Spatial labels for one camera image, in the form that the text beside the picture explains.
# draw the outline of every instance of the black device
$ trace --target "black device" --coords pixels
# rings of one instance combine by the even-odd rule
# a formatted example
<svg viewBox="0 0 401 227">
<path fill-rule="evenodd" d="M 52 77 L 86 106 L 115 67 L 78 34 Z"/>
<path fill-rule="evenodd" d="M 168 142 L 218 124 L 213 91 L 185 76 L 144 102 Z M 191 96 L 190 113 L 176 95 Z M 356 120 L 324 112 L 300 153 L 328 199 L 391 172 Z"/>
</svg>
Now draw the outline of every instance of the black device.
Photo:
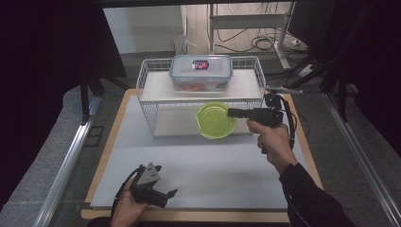
<svg viewBox="0 0 401 227">
<path fill-rule="evenodd" d="M 146 202 L 148 204 L 164 208 L 167 205 L 168 199 L 173 198 L 178 189 L 171 190 L 167 192 L 167 194 L 153 189 L 153 186 L 160 180 L 158 172 L 161 169 L 161 166 L 154 166 L 153 163 L 149 163 L 148 166 L 140 165 L 138 168 L 136 168 L 132 172 L 132 174 L 130 174 L 127 180 L 123 182 L 117 194 L 115 195 L 112 209 L 112 217 L 114 209 L 118 204 L 118 199 L 123 192 L 126 183 L 135 173 L 136 176 L 133 178 L 133 182 L 130 187 L 130 192 L 133 199 L 137 202 Z"/>
<path fill-rule="evenodd" d="M 264 126 L 274 127 L 283 122 L 284 114 L 281 105 L 281 102 L 283 102 L 288 117 L 289 146 L 293 148 L 295 139 L 295 127 L 288 102 L 283 97 L 277 95 L 277 92 L 275 90 L 270 91 L 270 93 L 268 94 L 265 94 L 264 99 L 267 106 L 266 108 L 253 108 L 249 110 L 229 108 L 227 116 L 236 118 L 249 118 L 257 121 Z M 268 151 L 265 148 L 262 148 L 262 153 L 267 154 Z"/>
</svg>

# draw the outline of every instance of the plastic food container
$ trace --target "plastic food container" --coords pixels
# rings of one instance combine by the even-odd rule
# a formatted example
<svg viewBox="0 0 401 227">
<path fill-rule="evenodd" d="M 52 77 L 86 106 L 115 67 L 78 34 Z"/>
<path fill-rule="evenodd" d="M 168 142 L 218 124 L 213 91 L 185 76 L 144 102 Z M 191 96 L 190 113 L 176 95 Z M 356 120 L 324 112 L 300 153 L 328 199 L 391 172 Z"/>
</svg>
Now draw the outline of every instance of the plastic food container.
<svg viewBox="0 0 401 227">
<path fill-rule="evenodd" d="M 233 76 L 233 64 L 227 55 L 177 55 L 169 75 L 177 91 L 222 93 Z"/>
</svg>

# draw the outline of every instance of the gray floor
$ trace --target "gray floor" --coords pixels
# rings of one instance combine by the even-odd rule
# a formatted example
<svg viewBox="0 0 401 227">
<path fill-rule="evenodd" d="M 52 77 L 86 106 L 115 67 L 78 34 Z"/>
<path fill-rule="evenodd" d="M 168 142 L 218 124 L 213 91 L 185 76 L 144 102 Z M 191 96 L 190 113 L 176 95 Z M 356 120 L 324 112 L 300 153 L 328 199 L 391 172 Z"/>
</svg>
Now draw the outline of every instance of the gray floor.
<svg viewBox="0 0 401 227">
<path fill-rule="evenodd" d="M 156 53 L 155 55 L 159 58 L 160 56 L 170 58 L 173 53 Z M 153 57 L 152 54 L 122 56 L 128 77 L 120 80 L 134 87 L 139 62 Z M 274 55 L 262 55 L 259 58 L 265 73 L 280 72 L 278 60 Z M 267 80 L 279 76 L 281 75 L 267 76 Z M 297 79 L 297 76 L 289 78 L 288 81 L 291 82 L 294 79 Z M 286 80 L 287 78 L 269 80 L 270 86 L 283 84 Z M 307 135 L 306 139 L 323 187 L 340 201 L 346 214 L 357 226 L 391 226 L 320 92 L 321 80 L 322 78 L 315 78 L 304 84 L 300 89 L 305 93 L 293 96 L 293 100 L 297 113 L 302 116 L 299 120 Z M 50 226 L 85 226 L 88 222 L 80 217 L 80 208 L 88 206 L 84 203 L 84 199 L 124 95 L 124 90 L 116 85 L 106 80 L 102 80 L 102 83 L 106 93 L 99 104 L 92 125 L 92 134 L 99 131 L 102 133 L 98 137 L 88 136 L 86 139 Z M 0 215 L 0 226 L 32 226 L 35 221 L 81 120 L 79 88 L 65 94 L 63 106 L 59 120 L 40 154 L 4 206 Z M 363 116 L 352 98 L 347 99 L 346 106 L 348 125 L 394 200 L 400 204 L 401 181 L 397 176 L 397 173 L 401 171 L 400 158 Z M 142 223 L 143 226 L 158 224 L 168 226 L 167 223 Z M 186 223 L 184 226 L 196 226 L 196 224 Z"/>
</svg>

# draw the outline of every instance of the container lid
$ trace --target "container lid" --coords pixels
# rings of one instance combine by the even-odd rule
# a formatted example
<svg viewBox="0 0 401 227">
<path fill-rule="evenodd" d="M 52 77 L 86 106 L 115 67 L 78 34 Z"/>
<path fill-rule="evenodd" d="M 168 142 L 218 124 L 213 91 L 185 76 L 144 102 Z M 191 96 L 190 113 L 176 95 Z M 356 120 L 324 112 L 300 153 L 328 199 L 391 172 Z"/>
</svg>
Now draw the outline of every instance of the container lid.
<svg viewBox="0 0 401 227">
<path fill-rule="evenodd" d="M 173 78 L 229 78 L 232 75 L 233 63 L 228 55 L 177 55 L 170 68 Z"/>
<path fill-rule="evenodd" d="M 200 134 L 208 139 L 219 139 L 233 132 L 235 118 L 227 116 L 228 106 L 222 102 L 207 102 L 197 113 Z"/>
</svg>

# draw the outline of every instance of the black cloth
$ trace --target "black cloth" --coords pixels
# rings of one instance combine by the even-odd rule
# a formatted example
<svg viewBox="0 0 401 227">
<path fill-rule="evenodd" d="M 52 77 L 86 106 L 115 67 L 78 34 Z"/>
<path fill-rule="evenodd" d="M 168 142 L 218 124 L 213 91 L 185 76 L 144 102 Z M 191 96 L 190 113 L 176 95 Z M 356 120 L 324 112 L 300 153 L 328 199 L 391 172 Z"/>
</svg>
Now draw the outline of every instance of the black cloth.
<svg viewBox="0 0 401 227">
<path fill-rule="evenodd" d="M 336 199 L 321 190 L 301 164 L 289 165 L 280 176 L 291 227 L 356 226 Z"/>
</svg>

